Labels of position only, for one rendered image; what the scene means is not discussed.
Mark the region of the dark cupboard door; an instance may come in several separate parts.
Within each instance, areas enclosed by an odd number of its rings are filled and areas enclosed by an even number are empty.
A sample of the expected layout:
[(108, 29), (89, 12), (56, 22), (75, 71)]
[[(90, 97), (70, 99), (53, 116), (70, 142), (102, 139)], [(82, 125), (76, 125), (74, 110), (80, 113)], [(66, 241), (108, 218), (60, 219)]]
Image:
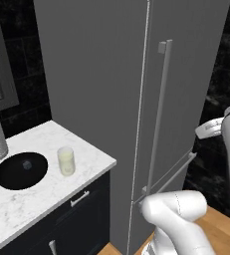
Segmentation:
[(52, 240), (56, 241), (57, 255), (96, 255), (109, 240), (109, 236), (91, 237), (89, 233), (55, 226), (50, 232), (43, 233), (43, 230), (41, 227), (32, 234), (21, 234), (2, 248), (0, 255), (53, 255), (49, 247)]

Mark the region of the dark drawer front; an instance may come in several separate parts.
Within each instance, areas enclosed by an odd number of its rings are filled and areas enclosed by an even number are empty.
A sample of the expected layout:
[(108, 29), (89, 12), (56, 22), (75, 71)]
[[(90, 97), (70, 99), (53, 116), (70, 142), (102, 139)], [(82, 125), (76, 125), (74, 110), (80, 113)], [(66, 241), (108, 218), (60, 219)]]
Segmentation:
[[(89, 191), (90, 195), (71, 207), (76, 200)], [(55, 228), (67, 228), (74, 232), (89, 233), (91, 237), (108, 236), (110, 233), (110, 173), (106, 172), (78, 194), (67, 200), (55, 211)]]

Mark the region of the black bowl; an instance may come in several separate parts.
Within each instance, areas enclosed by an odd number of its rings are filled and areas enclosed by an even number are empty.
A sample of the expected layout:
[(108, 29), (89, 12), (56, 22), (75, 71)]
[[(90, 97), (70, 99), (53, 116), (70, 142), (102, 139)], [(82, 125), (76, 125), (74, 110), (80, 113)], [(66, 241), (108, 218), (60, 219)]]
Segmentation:
[(47, 159), (37, 152), (14, 154), (0, 163), (0, 186), (23, 190), (41, 181), (48, 171)]

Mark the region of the grey fridge door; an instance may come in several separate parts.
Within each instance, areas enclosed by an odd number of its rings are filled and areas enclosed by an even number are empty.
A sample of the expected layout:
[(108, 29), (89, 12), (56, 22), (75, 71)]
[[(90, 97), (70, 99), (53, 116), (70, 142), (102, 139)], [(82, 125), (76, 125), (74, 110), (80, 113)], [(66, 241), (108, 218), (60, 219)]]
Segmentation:
[(164, 60), (158, 44), (173, 41), (152, 181), (192, 152), (229, 5), (230, 0), (152, 1), (133, 201), (146, 196)]

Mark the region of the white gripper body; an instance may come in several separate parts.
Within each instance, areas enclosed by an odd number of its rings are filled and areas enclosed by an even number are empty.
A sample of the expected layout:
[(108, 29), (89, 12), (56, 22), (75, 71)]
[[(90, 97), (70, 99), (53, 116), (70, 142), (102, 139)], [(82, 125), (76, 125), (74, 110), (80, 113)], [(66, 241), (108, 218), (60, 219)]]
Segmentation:
[(199, 139), (214, 137), (221, 134), (221, 125), (223, 118), (213, 119), (195, 129), (195, 133)]

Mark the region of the glass of lemonade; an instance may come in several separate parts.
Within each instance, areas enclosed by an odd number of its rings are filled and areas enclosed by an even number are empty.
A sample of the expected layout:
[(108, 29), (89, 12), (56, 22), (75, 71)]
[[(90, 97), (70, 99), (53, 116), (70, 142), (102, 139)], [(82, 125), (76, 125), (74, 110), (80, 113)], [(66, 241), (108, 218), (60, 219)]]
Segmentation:
[(70, 176), (75, 172), (74, 151), (70, 147), (63, 146), (58, 149), (58, 162), (62, 175)]

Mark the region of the grey fridge drawer front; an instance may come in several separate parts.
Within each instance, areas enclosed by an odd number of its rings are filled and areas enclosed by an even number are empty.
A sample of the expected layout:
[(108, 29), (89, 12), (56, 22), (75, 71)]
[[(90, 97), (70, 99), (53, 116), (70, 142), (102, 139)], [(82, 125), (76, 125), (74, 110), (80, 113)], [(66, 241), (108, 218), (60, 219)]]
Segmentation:
[(146, 222), (140, 212), (144, 198), (145, 192), (133, 203), (126, 255), (134, 255), (155, 229), (152, 224)]

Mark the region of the grey fridge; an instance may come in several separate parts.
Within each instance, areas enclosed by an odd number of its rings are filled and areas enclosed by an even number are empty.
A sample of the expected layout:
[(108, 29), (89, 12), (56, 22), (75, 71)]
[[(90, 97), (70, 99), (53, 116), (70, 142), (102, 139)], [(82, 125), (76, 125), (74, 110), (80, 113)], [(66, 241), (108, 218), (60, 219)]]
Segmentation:
[(115, 158), (111, 243), (126, 255), (153, 0), (34, 0), (53, 120)]

